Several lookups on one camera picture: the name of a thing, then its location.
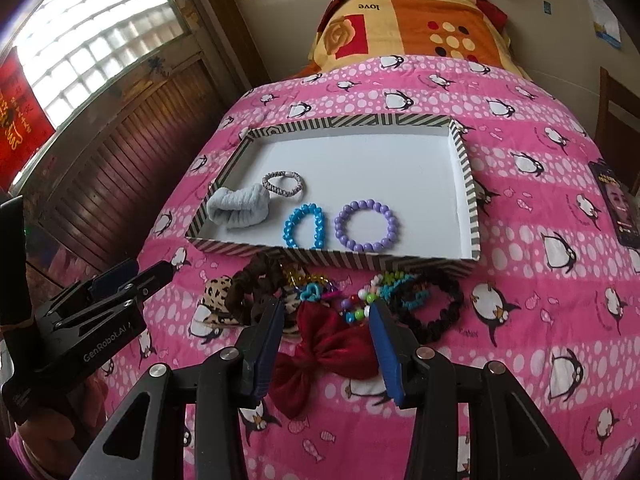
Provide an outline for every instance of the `blue gripper pad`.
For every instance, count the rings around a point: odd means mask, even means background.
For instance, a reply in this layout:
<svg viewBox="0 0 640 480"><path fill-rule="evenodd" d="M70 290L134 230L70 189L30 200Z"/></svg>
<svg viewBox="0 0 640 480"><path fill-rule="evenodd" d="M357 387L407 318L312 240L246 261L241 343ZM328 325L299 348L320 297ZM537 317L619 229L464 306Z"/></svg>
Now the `blue gripper pad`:
<svg viewBox="0 0 640 480"><path fill-rule="evenodd" d="M278 301L276 311L267 330L262 352L258 356L254 367L254 390L252 396L255 399L263 399L269 391L271 375L276 362L276 355L282 338L284 326L284 303Z"/></svg>
<svg viewBox="0 0 640 480"><path fill-rule="evenodd" d="M385 323L375 303L369 309L369 331L373 339L373 347L376 349L382 378L385 380L386 394L394 400L396 406L401 406L404 401L402 366L396 357L391 339L386 333Z"/></svg>

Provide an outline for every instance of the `blue heart charm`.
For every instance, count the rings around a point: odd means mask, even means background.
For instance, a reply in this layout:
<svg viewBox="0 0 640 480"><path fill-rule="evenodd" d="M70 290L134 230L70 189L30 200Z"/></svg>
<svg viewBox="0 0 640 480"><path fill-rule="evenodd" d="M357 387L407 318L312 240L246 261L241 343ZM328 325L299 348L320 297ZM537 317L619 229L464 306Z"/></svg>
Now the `blue heart charm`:
<svg viewBox="0 0 640 480"><path fill-rule="evenodd" d="M301 301L320 301L320 285L317 283L309 283L306 290L300 293Z"/></svg>

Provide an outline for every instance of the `brown scrunchie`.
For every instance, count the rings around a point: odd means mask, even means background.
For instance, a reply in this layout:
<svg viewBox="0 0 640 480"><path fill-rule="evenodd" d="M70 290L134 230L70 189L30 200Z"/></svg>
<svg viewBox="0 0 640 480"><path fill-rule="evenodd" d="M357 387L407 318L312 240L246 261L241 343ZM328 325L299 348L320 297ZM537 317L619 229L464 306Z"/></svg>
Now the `brown scrunchie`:
<svg viewBox="0 0 640 480"><path fill-rule="evenodd" d="M257 322L262 315L260 300L271 296L287 285L282 266L266 254L256 254L249 264L231 278L231 286L226 293L225 308L243 325ZM253 295L253 304L246 300Z"/></svg>

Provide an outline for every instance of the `wall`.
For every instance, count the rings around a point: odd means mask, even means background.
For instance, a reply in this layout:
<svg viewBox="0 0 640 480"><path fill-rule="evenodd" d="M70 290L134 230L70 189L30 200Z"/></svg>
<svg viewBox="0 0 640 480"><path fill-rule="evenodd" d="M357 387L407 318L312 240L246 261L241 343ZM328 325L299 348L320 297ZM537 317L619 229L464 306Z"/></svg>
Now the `wall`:
<svg viewBox="0 0 640 480"><path fill-rule="evenodd" d="M306 65L316 27L330 0L239 0L273 80ZM490 0L510 17L517 62L533 80L564 102L591 133L598 113L599 68L640 95L640 55L622 31L622 50L596 38L586 0Z"/></svg>

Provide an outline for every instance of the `blue bead bracelet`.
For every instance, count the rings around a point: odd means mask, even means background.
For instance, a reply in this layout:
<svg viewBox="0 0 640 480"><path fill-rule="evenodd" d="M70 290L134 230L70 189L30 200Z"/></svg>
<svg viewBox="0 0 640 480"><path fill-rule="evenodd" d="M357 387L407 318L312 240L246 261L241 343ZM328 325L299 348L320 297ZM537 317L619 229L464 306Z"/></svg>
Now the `blue bead bracelet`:
<svg viewBox="0 0 640 480"><path fill-rule="evenodd" d="M287 243L287 247L297 249L298 245L293 237L292 231L300 223L306 215L312 214L316 217L316 241L312 249L324 249L324 213L322 208L316 204L305 204L300 208L295 208L289 219L284 222L283 240Z"/></svg>

